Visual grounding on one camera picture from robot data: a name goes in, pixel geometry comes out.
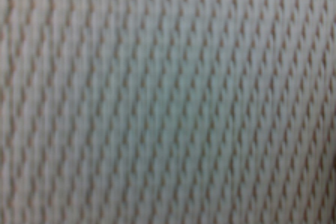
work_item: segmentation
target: fabric surface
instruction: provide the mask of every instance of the fabric surface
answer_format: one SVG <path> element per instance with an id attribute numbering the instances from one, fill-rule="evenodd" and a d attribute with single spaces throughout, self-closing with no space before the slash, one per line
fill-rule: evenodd
<path id="1" fill-rule="evenodd" d="M 334 0 L 0 0 L 0 223 L 336 223 Z"/>

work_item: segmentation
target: knit pattern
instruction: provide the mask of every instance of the knit pattern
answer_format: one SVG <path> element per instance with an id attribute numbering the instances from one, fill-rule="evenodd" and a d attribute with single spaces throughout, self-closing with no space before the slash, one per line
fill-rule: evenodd
<path id="1" fill-rule="evenodd" d="M 336 223 L 334 0 L 0 0 L 0 223 Z"/>

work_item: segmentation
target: ribbed fabric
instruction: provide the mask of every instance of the ribbed fabric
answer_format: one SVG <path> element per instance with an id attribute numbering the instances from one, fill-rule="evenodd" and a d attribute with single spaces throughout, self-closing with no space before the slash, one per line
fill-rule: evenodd
<path id="1" fill-rule="evenodd" d="M 336 223 L 334 0 L 0 0 L 0 223 Z"/>

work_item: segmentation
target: woven texture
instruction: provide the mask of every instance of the woven texture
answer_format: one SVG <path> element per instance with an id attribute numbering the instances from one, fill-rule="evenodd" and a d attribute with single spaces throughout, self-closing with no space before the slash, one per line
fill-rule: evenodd
<path id="1" fill-rule="evenodd" d="M 0 0 L 0 223 L 336 223 L 334 0 Z"/>

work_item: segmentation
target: textured material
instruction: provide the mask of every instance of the textured material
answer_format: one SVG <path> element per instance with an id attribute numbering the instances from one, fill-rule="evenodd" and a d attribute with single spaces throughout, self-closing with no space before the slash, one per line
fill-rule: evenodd
<path id="1" fill-rule="evenodd" d="M 334 0 L 0 0 L 0 223 L 334 224 Z"/>

